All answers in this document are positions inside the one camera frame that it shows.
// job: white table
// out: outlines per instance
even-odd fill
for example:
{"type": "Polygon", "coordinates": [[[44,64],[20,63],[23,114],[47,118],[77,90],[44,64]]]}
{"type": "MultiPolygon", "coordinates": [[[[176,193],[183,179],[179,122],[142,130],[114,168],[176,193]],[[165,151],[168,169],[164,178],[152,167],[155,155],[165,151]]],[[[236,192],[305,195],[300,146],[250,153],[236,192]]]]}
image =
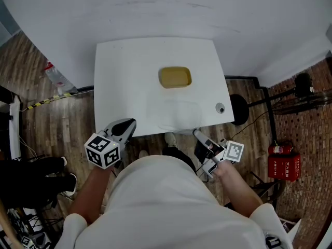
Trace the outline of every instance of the white table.
{"type": "Polygon", "coordinates": [[[135,118],[134,136],[176,129],[210,126],[234,120],[223,69],[211,40],[140,38],[97,45],[94,71],[96,131],[121,118],[135,118]],[[165,89],[161,68],[184,66],[192,83],[165,89]],[[222,103],[220,114],[216,104],[222,103]]]}

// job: fire extinguisher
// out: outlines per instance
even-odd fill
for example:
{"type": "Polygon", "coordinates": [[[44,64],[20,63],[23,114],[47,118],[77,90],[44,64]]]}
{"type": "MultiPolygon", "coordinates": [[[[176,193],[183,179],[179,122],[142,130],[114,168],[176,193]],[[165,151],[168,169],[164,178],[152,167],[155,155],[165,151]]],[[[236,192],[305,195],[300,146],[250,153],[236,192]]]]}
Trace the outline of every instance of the fire extinguisher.
{"type": "Polygon", "coordinates": [[[293,151],[293,146],[269,146],[269,154],[290,154],[293,151]]]}

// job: fan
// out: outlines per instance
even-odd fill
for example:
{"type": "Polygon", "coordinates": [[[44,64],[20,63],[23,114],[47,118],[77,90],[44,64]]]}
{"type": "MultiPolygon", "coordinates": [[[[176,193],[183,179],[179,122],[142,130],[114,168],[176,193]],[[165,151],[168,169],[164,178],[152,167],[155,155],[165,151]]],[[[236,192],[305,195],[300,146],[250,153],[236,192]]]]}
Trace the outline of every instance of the fan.
{"type": "Polygon", "coordinates": [[[236,126],[244,124],[248,120],[250,107],[279,98],[283,99],[291,94],[294,94],[295,98],[276,102],[272,106],[273,113],[279,115],[299,113],[332,103],[332,90],[314,92],[310,75],[301,73],[295,78],[294,88],[267,99],[247,104],[242,96],[238,94],[231,95],[230,100],[234,114],[234,122],[232,123],[236,126]]]}

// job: brick wall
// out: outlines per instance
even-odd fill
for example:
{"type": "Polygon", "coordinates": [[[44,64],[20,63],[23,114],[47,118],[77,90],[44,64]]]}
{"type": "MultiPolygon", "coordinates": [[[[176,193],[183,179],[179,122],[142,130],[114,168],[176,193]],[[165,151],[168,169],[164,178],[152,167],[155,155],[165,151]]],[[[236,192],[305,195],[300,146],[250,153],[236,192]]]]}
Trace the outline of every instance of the brick wall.
{"type": "MultiPolygon", "coordinates": [[[[330,62],[307,69],[315,91],[332,89],[330,62]]],[[[294,77],[269,89],[270,95],[294,87],[294,77]]],[[[277,214],[288,220],[302,218],[294,248],[313,248],[329,225],[332,206],[332,105],[291,115],[275,115],[278,141],[291,140],[301,154],[301,176],[288,182],[278,199],[277,214]]]]}

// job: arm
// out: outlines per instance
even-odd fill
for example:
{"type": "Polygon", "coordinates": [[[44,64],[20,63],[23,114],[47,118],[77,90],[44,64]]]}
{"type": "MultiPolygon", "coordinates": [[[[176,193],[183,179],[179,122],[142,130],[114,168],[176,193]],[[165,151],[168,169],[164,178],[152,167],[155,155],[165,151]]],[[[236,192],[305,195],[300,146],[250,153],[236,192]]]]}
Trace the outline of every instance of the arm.
{"type": "Polygon", "coordinates": [[[93,168],[71,205],[69,214],[81,215],[88,224],[98,219],[112,168],[106,170],[99,167],[93,168]]]}
{"type": "Polygon", "coordinates": [[[15,231],[13,230],[6,209],[0,200],[0,225],[2,226],[6,236],[13,243],[15,249],[23,249],[23,245],[17,240],[15,231]]]}
{"type": "Polygon", "coordinates": [[[250,215],[263,204],[259,196],[243,180],[239,172],[228,160],[218,163],[214,171],[223,185],[236,212],[245,217],[250,215]]]}

